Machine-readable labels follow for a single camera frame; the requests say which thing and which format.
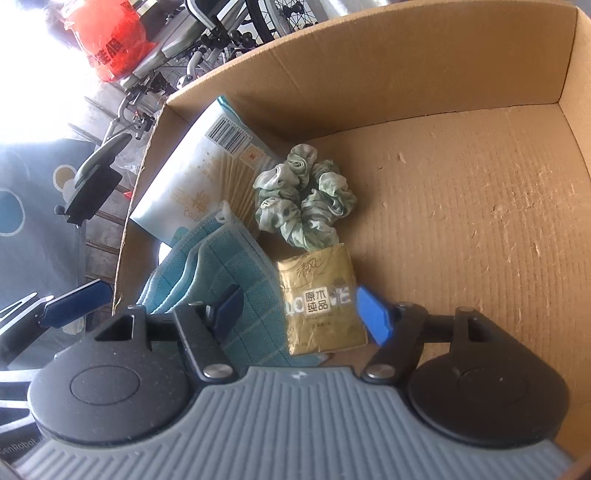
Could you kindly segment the white tissue package barcode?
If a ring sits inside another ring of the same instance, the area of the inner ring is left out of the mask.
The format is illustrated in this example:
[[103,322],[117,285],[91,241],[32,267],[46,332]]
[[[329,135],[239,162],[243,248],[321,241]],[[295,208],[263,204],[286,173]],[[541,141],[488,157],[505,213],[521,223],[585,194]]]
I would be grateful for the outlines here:
[[242,122],[225,97],[209,105],[151,182],[130,219],[173,246],[222,202],[252,232],[252,184],[279,157]]

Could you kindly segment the teal cleaning cloth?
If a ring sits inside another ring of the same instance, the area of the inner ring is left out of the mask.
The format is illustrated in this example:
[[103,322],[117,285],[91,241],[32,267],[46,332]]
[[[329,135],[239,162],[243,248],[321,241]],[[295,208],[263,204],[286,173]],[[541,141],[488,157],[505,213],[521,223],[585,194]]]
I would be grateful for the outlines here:
[[174,244],[148,277],[138,303],[150,314],[162,314],[191,301],[214,303],[231,285],[242,288],[243,310],[221,348],[239,374],[252,366],[318,367],[328,359],[288,353],[276,267],[226,202]]

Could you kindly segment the green fabric scrunchie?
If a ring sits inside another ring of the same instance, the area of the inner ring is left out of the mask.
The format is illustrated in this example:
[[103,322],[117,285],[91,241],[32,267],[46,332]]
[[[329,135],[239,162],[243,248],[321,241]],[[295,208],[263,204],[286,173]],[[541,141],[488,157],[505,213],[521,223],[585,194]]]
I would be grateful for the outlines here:
[[319,159],[308,144],[291,148],[287,160],[260,173],[252,188],[259,230],[305,251],[339,244],[335,222],[358,203],[335,161]]

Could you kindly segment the blue patterned hanging cloth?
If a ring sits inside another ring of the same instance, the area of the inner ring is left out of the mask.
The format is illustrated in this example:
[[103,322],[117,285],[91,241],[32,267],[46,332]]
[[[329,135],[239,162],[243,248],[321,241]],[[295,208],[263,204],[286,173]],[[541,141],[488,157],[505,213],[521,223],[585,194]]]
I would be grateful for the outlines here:
[[54,212],[93,153],[80,140],[1,148],[1,306],[31,293],[65,294],[85,282],[85,229]]

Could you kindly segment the red plastic bag on wheelchair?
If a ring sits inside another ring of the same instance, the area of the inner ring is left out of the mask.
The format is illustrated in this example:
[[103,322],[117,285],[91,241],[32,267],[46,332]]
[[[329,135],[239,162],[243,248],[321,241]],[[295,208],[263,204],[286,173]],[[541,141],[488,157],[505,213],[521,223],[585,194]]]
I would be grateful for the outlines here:
[[90,66],[103,82],[128,76],[156,46],[129,1],[70,1],[61,9]]

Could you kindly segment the brown cardboard box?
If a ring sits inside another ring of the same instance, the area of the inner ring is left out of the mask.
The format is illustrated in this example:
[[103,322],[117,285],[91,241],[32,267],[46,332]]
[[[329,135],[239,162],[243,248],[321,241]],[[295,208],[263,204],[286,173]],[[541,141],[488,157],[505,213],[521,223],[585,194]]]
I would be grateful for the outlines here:
[[559,444],[590,450],[590,16],[567,1],[410,1],[291,34],[172,96],[141,197],[218,96],[277,155],[334,159],[337,225],[389,300],[482,311],[571,391]]

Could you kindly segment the gold tissue pack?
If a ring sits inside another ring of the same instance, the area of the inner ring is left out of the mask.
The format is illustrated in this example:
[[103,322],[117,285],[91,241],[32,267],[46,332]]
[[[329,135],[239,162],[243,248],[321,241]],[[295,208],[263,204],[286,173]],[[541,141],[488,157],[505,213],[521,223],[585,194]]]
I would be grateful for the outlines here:
[[356,310],[349,251],[337,245],[277,263],[290,355],[325,354],[368,343]]

